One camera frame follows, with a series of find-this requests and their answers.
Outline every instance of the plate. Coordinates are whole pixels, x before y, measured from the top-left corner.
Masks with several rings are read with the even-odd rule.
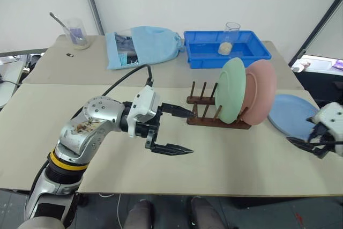
[[[232,58],[223,66],[220,72],[217,90],[215,91],[215,106],[222,106],[218,118],[224,123],[232,123],[240,113],[245,93],[245,68],[242,60]]]
[[[267,60],[258,60],[249,65],[245,74],[247,77],[245,96],[241,111],[248,111],[241,119],[250,125],[262,123],[272,109],[277,91],[277,76],[273,65]]]
[[[306,121],[314,116],[318,109],[306,100],[294,95],[276,95],[269,120],[282,133],[307,141],[313,123]]]

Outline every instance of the yellow ring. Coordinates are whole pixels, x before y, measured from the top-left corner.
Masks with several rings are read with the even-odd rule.
[[[71,165],[67,165],[65,163],[62,163],[61,161],[59,161],[53,152],[50,153],[50,158],[52,160],[52,162],[60,167],[60,168],[63,168],[65,170],[70,170],[70,171],[81,171],[81,170],[85,170],[87,167],[88,167],[88,164],[87,165],[84,165],[84,166],[71,166]]]

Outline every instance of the blue cloth bag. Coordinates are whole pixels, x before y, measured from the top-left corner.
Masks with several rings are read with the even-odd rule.
[[[179,50],[183,51],[181,37],[166,28],[141,26],[131,29],[137,62],[127,64],[127,54],[118,53],[115,32],[106,34],[107,69],[124,69],[142,64],[155,64],[174,59]]]

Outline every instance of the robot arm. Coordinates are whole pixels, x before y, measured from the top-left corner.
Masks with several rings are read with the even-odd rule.
[[[287,139],[299,149],[319,158],[324,158],[330,151],[343,157],[343,107],[337,102],[332,102],[322,107],[307,121],[315,124],[307,142],[294,137]]]
[[[170,156],[192,153],[192,150],[174,144],[155,144],[162,112],[178,117],[194,116],[182,107],[158,104],[159,96],[149,85],[133,102],[120,103],[105,96],[89,100],[82,112],[63,127],[54,150],[48,155],[48,164],[38,175],[25,206],[25,220],[53,217],[62,221],[65,227],[71,224],[83,173],[111,131],[146,138],[145,147],[155,153]]]

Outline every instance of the metal pole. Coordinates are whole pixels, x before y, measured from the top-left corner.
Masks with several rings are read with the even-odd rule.
[[[90,4],[91,10],[92,10],[92,15],[93,15],[95,25],[96,25],[96,29],[98,30],[98,33],[100,35],[105,35],[103,32],[99,13],[98,13],[98,10],[97,10],[96,5],[95,5],[95,1],[94,0],[88,0],[88,3]]]
[[[312,43],[316,35],[321,31],[321,29],[325,26],[327,21],[330,19],[332,14],[335,12],[335,10],[338,8],[339,4],[343,0],[334,0],[332,5],[329,7],[327,12],[324,14],[322,19],[319,21],[315,29],[312,31],[312,33],[308,36],[308,38],[305,40],[304,44],[301,46],[301,48],[298,50],[298,52],[295,54],[295,56],[292,58],[292,60],[288,63],[288,65],[291,67],[297,59],[300,59],[305,53],[309,45]]]
[[[26,54],[40,54],[40,53],[43,53],[43,52],[46,52],[46,51],[47,51],[47,48],[3,52],[3,53],[0,53],[0,57],[19,56],[19,55],[26,55]]]

